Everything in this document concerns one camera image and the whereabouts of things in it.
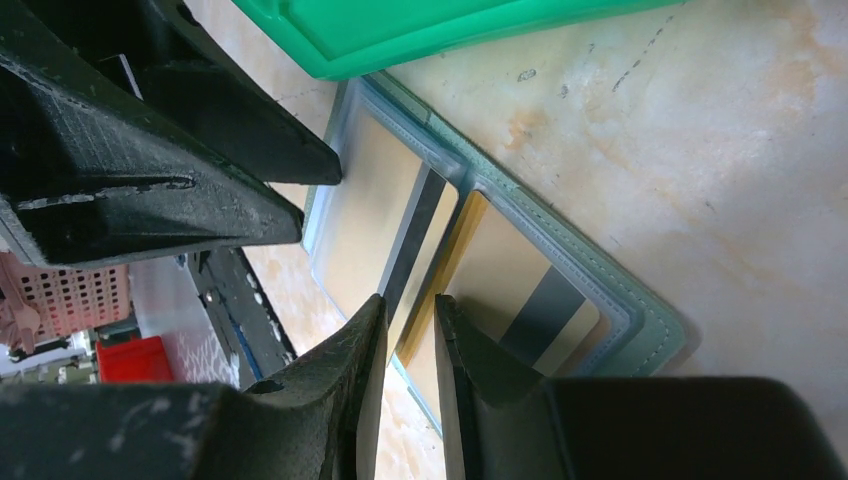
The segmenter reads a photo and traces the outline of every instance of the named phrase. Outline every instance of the green plastic container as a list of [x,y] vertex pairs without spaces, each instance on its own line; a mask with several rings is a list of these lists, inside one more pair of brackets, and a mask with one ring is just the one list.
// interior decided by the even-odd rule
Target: green plastic container
[[675,0],[233,0],[315,78],[342,80],[508,35]]

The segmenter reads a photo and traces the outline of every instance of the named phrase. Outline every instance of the table surface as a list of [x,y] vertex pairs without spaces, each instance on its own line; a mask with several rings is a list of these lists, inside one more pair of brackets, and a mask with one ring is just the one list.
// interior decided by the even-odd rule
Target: table surface
[[[323,133],[335,85],[189,3]],[[389,72],[680,311],[670,373],[783,380],[848,459],[846,32],[843,0],[694,0]]]

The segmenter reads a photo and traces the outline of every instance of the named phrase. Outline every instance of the stitching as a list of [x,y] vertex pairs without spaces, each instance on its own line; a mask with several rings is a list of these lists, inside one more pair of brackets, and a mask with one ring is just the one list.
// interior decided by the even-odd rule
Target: stitching
[[[491,181],[494,181],[495,183],[497,183],[498,185],[500,185],[500,186],[501,186],[501,187],[503,187],[504,189],[506,189],[506,190],[510,190],[510,186],[509,186],[508,184],[506,184],[505,182],[501,181],[500,179],[497,179],[497,178],[490,178],[490,180],[491,180]],[[645,301],[642,297],[640,297],[640,296],[639,296],[636,292],[634,292],[634,291],[633,291],[633,290],[631,290],[630,288],[627,288],[627,286],[625,286],[623,283],[621,283],[621,282],[620,282],[620,281],[619,281],[619,280],[618,280],[618,279],[617,279],[617,278],[616,278],[616,277],[615,277],[615,276],[614,276],[611,272],[607,271],[607,269],[606,269],[606,268],[604,268],[604,266],[603,266],[603,265],[599,264],[599,263],[597,262],[597,260],[595,260],[595,258],[593,258],[593,257],[592,257],[592,255],[591,255],[590,253],[586,252],[583,248],[581,248],[581,247],[580,247],[580,245],[578,245],[577,243],[575,243],[575,242],[571,241],[570,239],[566,238],[565,236],[563,236],[563,235],[559,234],[559,229],[560,229],[560,226],[559,226],[559,225],[554,225],[554,224],[552,224],[552,223],[548,222],[548,221],[547,221],[544,217],[542,217],[541,215],[539,215],[538,213],[536,213],[535,211],[533,211],[533,206],[532,206],[532,205],[529,205],[529,204],[525,203],[525,202],[524,202],[524,201],[522,201],[521,199],[519,199],[519,198],[514,198],[514,199],[513,199],[513,201],[515,201],[516,203],[518,203],[519,205],[521,205],[522,207],[524,207],[524,209],[525,209],[525,211],[526,211],[526,212],[530,213],[533,217],[535,217],[538,221],[540,221],[542,224],[544,224],[545,226],[547,226],[549,229],[551,229],[552,231],[557,232],[557,236],[558,236],[560,239],[565,240],[565,241],[566,241],[566,242],[567,242],[567,243],[568,243],[568,244],[569,244],[569,245],[570,245],[573,249],[575,249],[575,250],[576,250],[576,251],[577,251],[580,255],[582,255],[582,256],[583,256],[583,257],[585,257],[587,260],[589,260],[590,262],[592,262],[592,264],[594,264],[594,265],[595,265],[595,267],[597,267],[597,268],[598,268],[598,269],[600,269],[600,270],[601,270],[604,274],[606,274],[606,275],[607,275],[607,276],[608,276],[608,277],[609,277],[609,278],[610,278],[613,282],[615,282],[615,283],[616,283],[616,284],[617,284],[620,288],[624,289],[627,293],[629,293],[631,297],[633,297],[633,298],[634,298],[634,299],[636,299],[636,300],[637,300],[640,304],[642,304],[642,306],[644,306],[644,307],[645,307],[645,309],[646,309],[646,310],[647,310],[647,311],[648,311],[651,315],[653,315],[653,316],[654,316],[654,318],[656,318],[656,319],[660,322],[660,324],[663,326],[663,328],[665,329],[665,337],[662,339],[662,342],[660,342],[660,344],[659,344],[659,346],[657,347],[657,349],[656,349],[656,350],[654,350],[654,351],[653,351],[653,352],[652,352],[652,353],[648,356],[648,358],[646,358],[646,359],[645,359],[645,361],[644,361],[644,362],[642,362],[642,364],[641,364],[641,365],[639,365],[639,366],[636,368],[636,370],[634,370],[634,371],[633,371],[633,373],[631,373],[631,374],[630,374],[630,376],[631,376],[631,377],[633,377],[633,376],[637,375],[637,374],[638,374],[638,373],[639,373],[639,372],[640,372],[640,371],[641,371],[641,370],[645,367],[645,365],[647,365],[647,364],[648,364],[648,362],[650,362],[650,361],[651,361],[651,359],[653,359],[654,357],[656,357],[657,355],[659,355],[660,351],[662,351],[662,349],[663,349],[663,348],[665,348],[665,345],[666,345],[666,343],[668,342],[668,339],[671,337],[671,329],[669,329],[669,328],[668,328],[668,324],[667,324],[667,323],[663,320],[663,316],[662,316],[661,314],[657,313],[657,312],[656,312],[653,308],[651,308],[651,306],[650,306],[650,305],[648,305],[648,303],[647,303],[647,302],[646,302],[646,301]]]
[[[441,119],[438,115],[430,115],[430,119],[428,120],[427,124],[428,124],[428,126],[434,128],[437,133],[440,130],[438,123],[441,123],[442,127],[444,127],[447,130],[448,133],[453,134],[452,136],[455,137],[454,142],[456,142],[456,143],[454,143],[454,145],[456,145],[457,147],[460,147],[460,146],[463,147],[462,148],[463,150],[469,149],[472,152],[476,153],[477,156],[482,156],[484,158],[487,158],[486,155],[483,154],[480,151],[480,149],[478,149],[475,145],[471,144],[468,140],[466,140],[464,137],[462,137],[461,134],[458,134],[456,132],[456,130],[453,129],[453,127],[451,127],[447,122],[445,122],[443,119]],[[507,184],[506,182],[502,181],[500,178],[498,178],[498,177],[502,177],[502,176],[505,175],[503,173],[503,171],[500,169],[500,167],[498,167],[497,164],[495,164],[495,163],[492,163],[492,165],[495,166],[494,175],[485,175],[485,176],[488,177],[490,181],[492,181],[492,182],[496,183],[497,185],[501,186],[502,188],[504,188],[507,192],[511,192],[512,190],[514,190],[514,187],[515,187],[514,185],[511,186],[511,185]],[[642,304],[643,307],[645,307],[645,309],[648,311],[648,313],[650,313],[654,318],[656,318],[660,322],[660,325],[662,325],[663,329],[665,330],[665,337],[663,337],[662,341],[660,342],[659,346],[657,346],[656,350],[654,350],[645,359],[645,361],[643,361],[642,364],[639,365],[636,368],[636,370],[634,370],[633,373],[630,374],[631,377],[638,375],[639,372],[643,368],[645,368],[645,365],[647,365],[648,362],[650,362],[654,357],[659,355],[659,353],[662,351],[662,349],[665,348],[665,345],[668,342],[668,339],[671,337],[671,329],[668,327],[668,323],[666,323],[663,320],[663,315],[657,313],[653,308],[651,308],[651,306],[641,296],[639,296],[636,292],[634,292],[633,290],[628,288],[626,285],[621,283],[611,272],[607,271],[607,269],[604,268],[603,265],[601,265],[600,263],[598,263],[597,260],[595,260],[595,258],[591,255],[591,252],[585,251],[580,245],[578,245],[574,241],[572,241],[569,238],[562,235],[560,233],[561,227],[559,225],[553,225],[550,222],[548,222],[545,218],[543,218],[541,215],[539,215],[538,213],[536,213],[533,210],[532,205],[528,205],[523,200],[521,200],[519,198],[513,198],[513,201],[515,201],[516,203],[518,203],[519,205],[524,207],[526,212],[530,213],[538,221],[540,221],[542,224],[547,226],[551,231],[556,232],[557,236],[561,240],[565,240],[565,242],[568,243],[574,250],[576,250],[577,253],[582,255],[585,259],[589,260],[593,265],[595,265],[595,267],[600,269],[615,284],[617,284],[619,286],[619,288],[623,289],[628,294],[630,294],[631,297],[633,297],[636,301],[638,301],[640,304]]]
[[[524,213],[524,211],[520,208],[520,206],[516,203],[508,201],[507,204],[503,207],[509,211],[510,216],[516,216],[517,220],[522,223],[522,225],[531,230],[542,230],[541,226],[538,222],[535,222],[533,218],[529,217]],[[593,292],[598,296],[598,300],[602,302],[604,305],[609,307],[614,312],[627,315],[622,309],[621,306],[614,303],[611,298],[608,297],[606,293],[603,293],[599,288],[597,280],[592,281],[586,277],[586,275],[582,271],[582,267],[580,266],[581,260],[578,259],[578,256],[574,252],[567,252],[567,258],[561,255],[561,246],[558,242],[558,236],[555,232],[545,231],[544,235],[539,235],[535,232],[532,233],[533,237],[540,240],[544,245],[546,251],[551,251],[551,254],[557,257],[557,259],[562,263],[562,266],[565,267],[572,275],[576,278],[575,282],[580,282],[580,285],[585,287],[588,291]],[[587,367],[594,367],[597,362],[603,358],[612,343],[614,343],[618,337],[623,333],[623,329],[620,327],[616,327],[610,334],[609,337],[604,340],[597,351],[590,357],[588,357],[585,361]]]

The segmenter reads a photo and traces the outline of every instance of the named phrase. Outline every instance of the black magnetic stripe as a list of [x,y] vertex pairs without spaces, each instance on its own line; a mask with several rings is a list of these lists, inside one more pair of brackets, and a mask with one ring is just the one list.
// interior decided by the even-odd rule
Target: black magnetic stripe
[[424,180],[424,186],[421,189],[421,196],[418,197],[415,212],[409,222],[409,229],[407,229],[406,236],[403,238],[397,260],[392,267],[392,273],[389,275],[389,281],[386,283],[386,289],[383,292],[389,323],[395,315],[400,297],[403,295],[407,282],[409,282],[409,275],[412,273],[415,260],[418,259],[424,237],[430,229],[436,207],[439,206],[439,200],[441,200],[445,191],[445,184],[445,179],[433,170],[427,173],[427,178]]
[[571,282],[555,268],[549,268],[501,338],[500,345],[532,366],[585,301],[586,297]]

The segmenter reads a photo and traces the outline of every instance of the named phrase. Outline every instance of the red plastic box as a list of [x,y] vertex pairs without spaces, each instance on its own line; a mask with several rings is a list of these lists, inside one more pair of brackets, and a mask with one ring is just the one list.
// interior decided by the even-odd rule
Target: red plastic box
[[159,337],[130,340],[106,348],[97,342],[101,383],[170,383],[174,381]]

